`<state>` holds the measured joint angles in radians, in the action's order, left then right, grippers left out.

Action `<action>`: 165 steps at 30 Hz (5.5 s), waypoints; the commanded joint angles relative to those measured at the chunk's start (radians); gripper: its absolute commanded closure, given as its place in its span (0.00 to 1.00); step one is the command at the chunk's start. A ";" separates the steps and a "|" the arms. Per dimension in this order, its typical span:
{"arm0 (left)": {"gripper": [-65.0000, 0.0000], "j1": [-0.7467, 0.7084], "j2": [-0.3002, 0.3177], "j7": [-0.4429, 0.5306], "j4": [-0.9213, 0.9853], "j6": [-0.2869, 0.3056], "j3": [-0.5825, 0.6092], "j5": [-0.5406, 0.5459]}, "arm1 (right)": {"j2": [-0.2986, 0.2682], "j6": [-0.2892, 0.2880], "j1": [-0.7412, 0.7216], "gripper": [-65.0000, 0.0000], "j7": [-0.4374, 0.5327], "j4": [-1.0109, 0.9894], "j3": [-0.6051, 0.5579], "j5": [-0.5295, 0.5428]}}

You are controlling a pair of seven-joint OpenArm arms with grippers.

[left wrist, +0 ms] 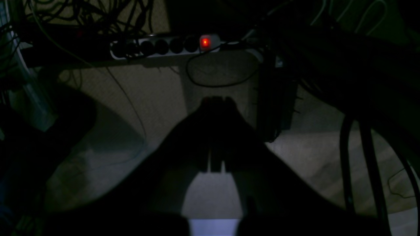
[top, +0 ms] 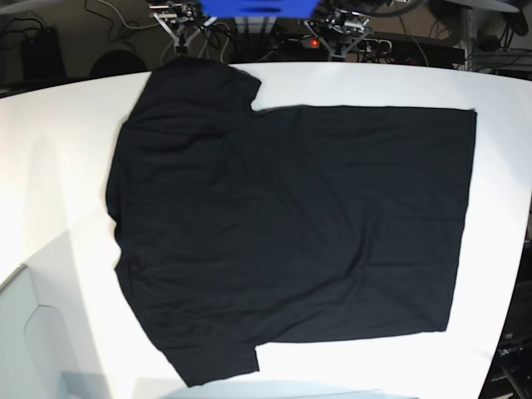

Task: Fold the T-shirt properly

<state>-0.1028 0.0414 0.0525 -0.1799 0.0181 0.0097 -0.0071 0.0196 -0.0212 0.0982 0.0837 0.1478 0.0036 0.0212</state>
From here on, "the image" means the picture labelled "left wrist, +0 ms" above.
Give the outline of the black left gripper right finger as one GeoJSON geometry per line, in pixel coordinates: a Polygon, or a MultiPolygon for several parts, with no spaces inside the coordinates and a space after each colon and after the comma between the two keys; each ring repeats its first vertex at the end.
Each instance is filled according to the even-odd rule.
{"type": "Polygon", "coordinates": [[[237,236],[386,236],[378,218],[321,197],[268,149],[233,99],[222,99],[221,156],[245,207],[237,236]]]}

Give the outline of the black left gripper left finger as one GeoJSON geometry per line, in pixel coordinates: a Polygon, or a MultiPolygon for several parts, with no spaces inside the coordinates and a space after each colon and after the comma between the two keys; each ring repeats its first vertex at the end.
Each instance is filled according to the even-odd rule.
{"type": "Polygon", "coordinates": [[[180,210],[190,183],[207,168],[216,97],[206,97],[159,147],[99,199],[56,214],[47,236],[189,236],[180,210]]]}

